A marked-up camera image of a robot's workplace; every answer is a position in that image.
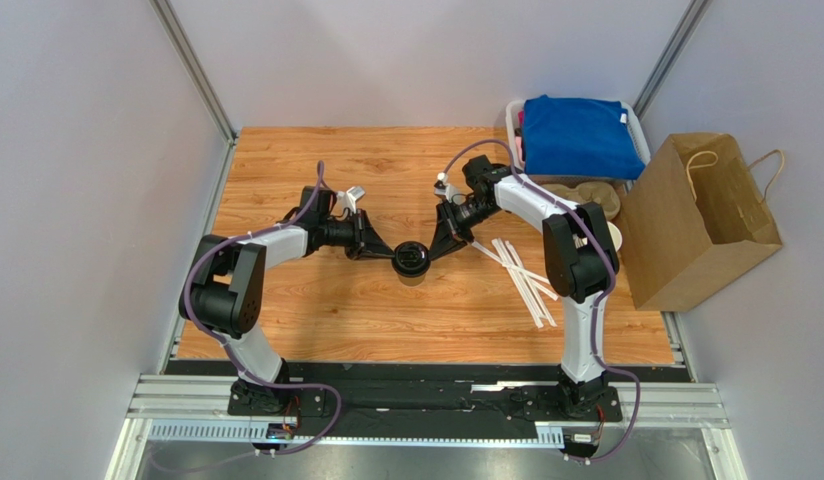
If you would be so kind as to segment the black plastic cup lid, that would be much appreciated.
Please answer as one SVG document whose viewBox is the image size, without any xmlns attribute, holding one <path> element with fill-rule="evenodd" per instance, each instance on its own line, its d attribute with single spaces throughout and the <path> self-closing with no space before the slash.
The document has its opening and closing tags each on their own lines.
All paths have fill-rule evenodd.
<svg viewBox="0 0 824 480">
<path fill-rule="evenodd" d="M 394 249 L 392 267 L 398 271 L 416 272 L 427 271 L 431 266 L 428 248 L 417 241 L 406 241 Z"/>
</svg>

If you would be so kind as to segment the brown paper coffee cup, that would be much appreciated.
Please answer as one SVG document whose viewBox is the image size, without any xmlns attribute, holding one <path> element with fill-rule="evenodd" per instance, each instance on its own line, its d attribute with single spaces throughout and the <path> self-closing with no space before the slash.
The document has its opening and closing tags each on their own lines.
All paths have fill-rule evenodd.
<svg viewBox="0 0 824 480">
<path fill-rule="evenodd" d="M 406 272 L 406 271 L 398 271 L 397 272 L 398 278 L 401 283 L 407 287 L 415 287 L 420 285 L 426 278 L 425 271 L 416 271 L 416 272 Z"/>
</svg>

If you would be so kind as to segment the cardboard cup carrier tray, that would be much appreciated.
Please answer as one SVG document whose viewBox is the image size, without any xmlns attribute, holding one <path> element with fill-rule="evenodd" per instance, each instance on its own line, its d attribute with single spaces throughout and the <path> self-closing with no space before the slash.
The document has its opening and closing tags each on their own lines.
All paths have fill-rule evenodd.
<svg viewBox="0 0 824 480">
<path fill-rule="evenodd" d="M 600 205 L 608 221 L 613 221 L 621 211 L 621 199 L 617 190 L 606 182 L 583 182 L 574 187 L 564 184 L 544 184 L 543 188 L 577 204 L 594 202 Z"/>
</svg>

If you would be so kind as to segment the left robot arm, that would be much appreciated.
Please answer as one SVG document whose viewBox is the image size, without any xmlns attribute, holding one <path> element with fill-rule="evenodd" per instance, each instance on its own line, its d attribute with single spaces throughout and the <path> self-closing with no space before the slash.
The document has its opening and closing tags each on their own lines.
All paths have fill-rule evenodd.
<svg viewBox="0 0 824 480">
<path fill-rule="evenodd" d="M 240 393 L 256 392 L 276 405 L 292 393 L 286 361 L 258 325 L 267 270 L 305 258 L 324 246 L 350 260 L 390 259 L 391 247 L 357 203 L 361 186 L 334 192 L 305 187 L 283 220 L 254 234 L 204 236 L 179 298 L 179 314 L 217 340 L 238 371 Z"/>
</svg>

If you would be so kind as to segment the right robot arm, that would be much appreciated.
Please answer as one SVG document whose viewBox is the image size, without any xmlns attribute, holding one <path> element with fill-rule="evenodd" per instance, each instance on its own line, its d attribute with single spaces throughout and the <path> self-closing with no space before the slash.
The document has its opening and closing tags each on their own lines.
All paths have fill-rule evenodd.
<svg viewBox="0 0 824 480">
<path fill-rule="evenodd" d="M 574 403 L 601 395 L 607 382 L 601 358 L 601 325 L 619 261 L 602 208 L 560 198 L 511 166 L 485 156 L 463 168 L 471 192 L 454 201 L 447 172 L 437 176 L 437 223 L 429 257 L 437 260 L 474 240 L 472 230 L 494 214 L 514 214 L 542 235 L 548 282 L 562 299 L 565 315 L 561 388 Z"/>
</svg>

